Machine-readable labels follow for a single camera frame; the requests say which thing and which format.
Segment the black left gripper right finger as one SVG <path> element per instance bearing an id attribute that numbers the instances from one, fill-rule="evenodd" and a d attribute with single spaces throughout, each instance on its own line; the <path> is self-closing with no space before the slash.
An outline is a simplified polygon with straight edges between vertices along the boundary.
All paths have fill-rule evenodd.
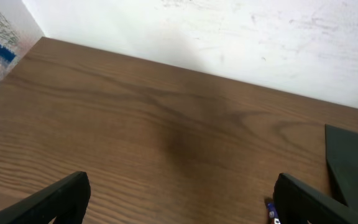
<path id="1" fill-rule="evenodd" d="M 290 174 L 281 173 L 273 201 L 281 223 L 358 224 L 358 213 Z"/>

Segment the dark green gift box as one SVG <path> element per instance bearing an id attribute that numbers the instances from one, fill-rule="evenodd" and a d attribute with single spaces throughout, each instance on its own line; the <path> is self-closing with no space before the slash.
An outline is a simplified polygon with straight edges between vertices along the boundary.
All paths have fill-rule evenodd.
<path id="1" fill-rule="evenodd" d="M 333 197 L 358 213 L 358 133 L 326 125 L 325 148 Z"/>

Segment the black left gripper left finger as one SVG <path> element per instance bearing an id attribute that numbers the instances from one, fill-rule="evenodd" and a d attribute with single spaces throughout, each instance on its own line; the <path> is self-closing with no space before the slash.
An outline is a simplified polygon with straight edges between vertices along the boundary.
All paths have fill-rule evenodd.
<path id="1" fill-rule="evenodd" d="M 86 172 L 77 171 L 0 211 L 0 224 L 81 224 L 91 196 Z"/>

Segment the blue Dairy Milk chocolate bar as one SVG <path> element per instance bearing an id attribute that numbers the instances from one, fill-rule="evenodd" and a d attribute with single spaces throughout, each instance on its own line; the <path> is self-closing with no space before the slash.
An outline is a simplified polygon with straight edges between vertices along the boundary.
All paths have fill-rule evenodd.
<path id="1" fill-rule="evenodd" d="M 268 224 L 281 224 L 278 213 L 275 208 L 275 203 L 272 198 L 265 198 L 264 199 L 265 206 L 267 208 L 267 215 L 268 215 Z"/>

